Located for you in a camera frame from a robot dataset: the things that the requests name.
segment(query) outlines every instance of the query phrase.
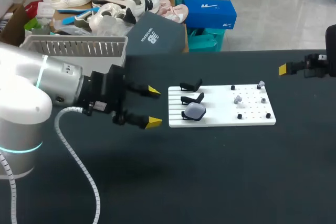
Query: black table surface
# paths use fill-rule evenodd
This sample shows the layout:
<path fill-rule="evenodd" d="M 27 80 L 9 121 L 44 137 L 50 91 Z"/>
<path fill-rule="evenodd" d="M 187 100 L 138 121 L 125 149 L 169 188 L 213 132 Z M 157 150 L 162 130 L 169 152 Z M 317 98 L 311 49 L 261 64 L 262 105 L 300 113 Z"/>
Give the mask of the black table surface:
<path fill-rule="evenodd" d="M 222 52 L 127 59 L 127 78 L 162 92 L 129 94 L 128 108 L 164 120 L 151 130 L 111 116 L 69 113 L 61 129 L 97 183 L 99 223 L 335 223 L 336 78 L 278 76 L 317 51 Z M 274 126 L 170 128 L 167 90 L 180 82 L 266 84 Z M 35 170 L 17 181 L 18 223 L 90 224 L 95 198 L 58 139 L 55 109 Z M 0 223 L 10 188 L 0 180 Z"/>

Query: blue shoe box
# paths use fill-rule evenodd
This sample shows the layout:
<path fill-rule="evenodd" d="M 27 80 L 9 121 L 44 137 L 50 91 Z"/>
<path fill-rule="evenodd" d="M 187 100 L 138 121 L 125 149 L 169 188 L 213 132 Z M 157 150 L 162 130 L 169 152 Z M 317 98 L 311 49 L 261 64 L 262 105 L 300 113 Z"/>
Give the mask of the blue shoe box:
<path fill-rule="evenodd" d="M 189 14 L 187 28 L 233 29 L 237 13 L 230 0 L 183 0 Z"/>

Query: white spiral cable wrap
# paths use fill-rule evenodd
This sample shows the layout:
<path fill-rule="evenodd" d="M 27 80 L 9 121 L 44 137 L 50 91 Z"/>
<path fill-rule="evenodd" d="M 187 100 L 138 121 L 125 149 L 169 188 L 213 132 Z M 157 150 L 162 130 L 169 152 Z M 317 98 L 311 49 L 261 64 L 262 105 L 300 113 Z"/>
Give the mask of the white spiral cable wrap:
<path fill-rule="evenodd" d="M 4 170 L 6 171 L 6 174 L 8 176 L 9 179 L 9 183 L 10 183 L 10 192 L 12 193 L 12 204 L 11 204 L 11 219 L 12 219 L 12 224 L 17 224 L 17 220 L 16 220 L 16 183 L 15 183 L 15 178 L 12 172 L 11 167 L 9 166 L 9 164 L 7 163 L 7 160 L 5 159 L 5 156 L 0 152 L 0 163 L 2 164 L 2 166 L 4 167 Z"/>
<path fill-rule="evenodd" d="M 73 158 L 76 160 L 77 164 L 80 166 L 80 168 L 82 169 L 82 171 L 84 172 L 84 174 L 86 175 L 86 177 L 88 178 L 88 180 L 91 184 L 91 187 L 92 187 L 93 192 L 94 192 L 94 196 L 96 198 L 96 215 L 94 217 L 95 219 L 93 221 L 93 224 L 97 224 L 98 220 L 99 220 L 99 216 L 100 216 L 100 197 L 99 197 L 99 193 L 98 193 L 96 183 L 93 181 L 93 179 L 92 179 L 91 175 L 89 174 L 88 170 L 85 168 L 84 164 L 82 163 L 80 158 L 77 156 L 75 151 L 71 148 L 71 146 L 69 145 L 69 143 L 67 142 L 67 140 L 65 139 L 65 137 L 63 136 L 63 134 L 62 134 L 62 132 L 59 128 L 59 119 L 61 118 L 62 115 L 64 115 L 65 113 L 68 113 L 68 112 L 82 113 L 83 108 L 68 107 L 68 108 L 65 108 L 65 109 L 61 110 L 55 118 L 55 124 L 54 124 L 55 125 L 55 130 L 56 130 L 57 135 L 59 136 L 61 141 L 64 143 L 64 145 L 68 149 L 68 151 L 71 153 Z"/>

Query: floor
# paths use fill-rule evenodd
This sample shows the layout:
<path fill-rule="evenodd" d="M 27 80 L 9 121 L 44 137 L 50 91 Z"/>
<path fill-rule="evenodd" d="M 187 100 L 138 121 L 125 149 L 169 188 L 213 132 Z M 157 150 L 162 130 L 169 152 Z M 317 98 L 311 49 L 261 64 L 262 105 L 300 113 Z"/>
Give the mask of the floor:
<path fill-rule="evenodd" d="M 223 51 L 324 49 L 336 0 L 232 0 L 237 14 Z"/>

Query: white pegboard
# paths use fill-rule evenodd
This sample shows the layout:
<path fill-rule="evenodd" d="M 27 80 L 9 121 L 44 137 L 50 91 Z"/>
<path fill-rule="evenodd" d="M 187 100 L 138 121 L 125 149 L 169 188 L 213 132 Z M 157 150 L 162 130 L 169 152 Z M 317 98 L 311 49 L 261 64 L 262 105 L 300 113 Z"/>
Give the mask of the white pegboard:
<path fill-rule="evenodd" d="M 200 93 L 204 92 L 204 99 L 201 102 L 206 107 L 204 117 L 196 122 L 193 120 L 182 120 L 181 112 L 187 105 L 182 105 L 181 97 L 197 99 Z M 234 103 L 239 95 L 242 101 Z M 197 92 L 181 91 L 180 87 L 168 88 L 168 110 L 170 127 L 214 127 L 214 126 L 256 126 L 274 125 L 276 118 L 270 104 L 266 88 L 257 89 L 257 84 L 224 86 L 201 86 Z"/>

